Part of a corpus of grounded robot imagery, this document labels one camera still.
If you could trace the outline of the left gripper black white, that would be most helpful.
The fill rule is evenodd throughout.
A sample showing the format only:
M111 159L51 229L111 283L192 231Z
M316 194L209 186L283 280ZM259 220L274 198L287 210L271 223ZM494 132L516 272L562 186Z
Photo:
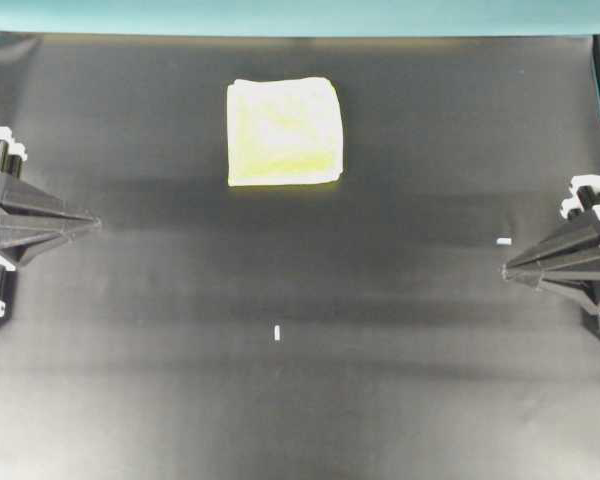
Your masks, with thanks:
M10 273L101 227L90 211L18 179L26 160L11 129L0 127L0 318Z

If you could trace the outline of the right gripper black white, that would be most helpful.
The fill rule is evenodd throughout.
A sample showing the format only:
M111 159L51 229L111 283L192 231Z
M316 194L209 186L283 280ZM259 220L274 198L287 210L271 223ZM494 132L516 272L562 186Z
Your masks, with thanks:
M600 319L600 175L571 179L563 224L508 261L506 281L561 295Z

